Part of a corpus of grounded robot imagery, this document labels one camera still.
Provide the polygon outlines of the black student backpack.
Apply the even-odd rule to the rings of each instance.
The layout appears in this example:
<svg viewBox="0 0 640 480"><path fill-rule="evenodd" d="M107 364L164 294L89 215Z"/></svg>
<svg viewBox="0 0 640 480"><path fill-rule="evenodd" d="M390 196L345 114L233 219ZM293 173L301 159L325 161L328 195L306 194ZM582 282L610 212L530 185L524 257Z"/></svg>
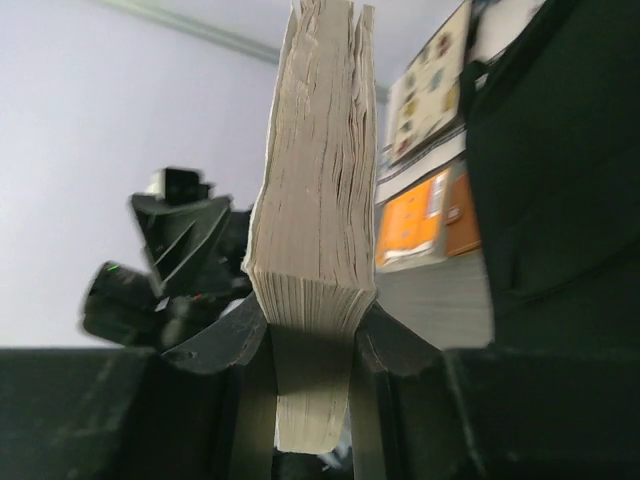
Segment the black student backpack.
<svg viewBox="0 0 640 480"><path fill-rule="evenodd" d="M639 345L639 5L548 1L460 78L497 343Z"/></svg>

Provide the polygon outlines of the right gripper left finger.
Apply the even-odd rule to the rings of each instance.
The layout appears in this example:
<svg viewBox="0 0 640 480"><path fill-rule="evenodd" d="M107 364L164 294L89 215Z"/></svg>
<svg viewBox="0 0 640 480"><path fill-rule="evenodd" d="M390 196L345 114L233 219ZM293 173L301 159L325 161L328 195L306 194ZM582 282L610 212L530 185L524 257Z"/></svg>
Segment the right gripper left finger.
<svg viewBox="0 0 640 480"><path fill-rule="evenodd" d="M276 407L254 297L158 353L5 349L5 479L267 479Z"/></svg>

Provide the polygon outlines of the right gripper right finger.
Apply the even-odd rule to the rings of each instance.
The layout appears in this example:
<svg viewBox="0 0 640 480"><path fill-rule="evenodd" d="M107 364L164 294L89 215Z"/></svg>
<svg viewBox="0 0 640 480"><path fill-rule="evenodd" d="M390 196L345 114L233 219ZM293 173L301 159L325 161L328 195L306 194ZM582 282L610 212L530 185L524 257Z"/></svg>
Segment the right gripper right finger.
<svg viewBox="0 0 640 480"><path fill-rule="evenodd" d="M639 357L441 351L381 307L356 332L359 479L635 479Z"/></svg>

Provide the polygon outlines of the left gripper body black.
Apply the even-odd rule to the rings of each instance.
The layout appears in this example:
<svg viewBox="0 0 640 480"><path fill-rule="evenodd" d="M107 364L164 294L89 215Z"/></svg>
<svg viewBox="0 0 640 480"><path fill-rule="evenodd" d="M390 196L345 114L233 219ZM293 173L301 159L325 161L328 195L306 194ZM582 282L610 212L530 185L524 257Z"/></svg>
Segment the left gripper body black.
<svg viewBox="0 0 640 480"><path fill-rule="evenodd" d="M250 222L198 170L167 167L129 199L146 271L108 261L82 308L83 329L123 346L168 350L250 293L242 271Z"/></svg>

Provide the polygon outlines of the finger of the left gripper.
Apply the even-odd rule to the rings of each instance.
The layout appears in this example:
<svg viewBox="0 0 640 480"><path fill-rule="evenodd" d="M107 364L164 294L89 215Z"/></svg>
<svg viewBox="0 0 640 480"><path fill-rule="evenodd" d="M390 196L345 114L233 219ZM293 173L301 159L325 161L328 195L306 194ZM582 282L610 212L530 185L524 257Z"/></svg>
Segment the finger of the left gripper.
<svg viewBox="0 0 640 480"><path fill-rule="evenodd" d="M143 237L149 281L159 298L198 293L197 279L231 214L229 196L171 206L146 194L130 197Z"/></svg>

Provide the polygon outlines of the green white book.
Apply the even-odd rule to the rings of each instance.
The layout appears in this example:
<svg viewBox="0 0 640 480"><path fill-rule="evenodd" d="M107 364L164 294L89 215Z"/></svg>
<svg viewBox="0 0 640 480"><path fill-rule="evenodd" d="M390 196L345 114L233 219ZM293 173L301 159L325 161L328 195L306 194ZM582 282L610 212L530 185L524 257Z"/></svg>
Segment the green white book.
<svg viewBox="0 0 640 480"><path fill-rule="evenodd" d="M355 331L376 297L374 10L294 3L244 268L269 325L276 444L340 440Z"/></svg>

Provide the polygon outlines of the orange paperback book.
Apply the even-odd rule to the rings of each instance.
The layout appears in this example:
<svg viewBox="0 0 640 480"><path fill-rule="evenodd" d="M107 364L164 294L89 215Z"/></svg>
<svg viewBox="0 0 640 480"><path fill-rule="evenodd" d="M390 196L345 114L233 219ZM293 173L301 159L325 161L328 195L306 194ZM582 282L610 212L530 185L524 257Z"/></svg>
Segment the orange paperback book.
<svg viewBox="0 0 640 480"><path fill-rule="evenodd" d="M444 169L384 205L376 246L378 271L444 260L444 201L449 183L449 169Z"/></svg>

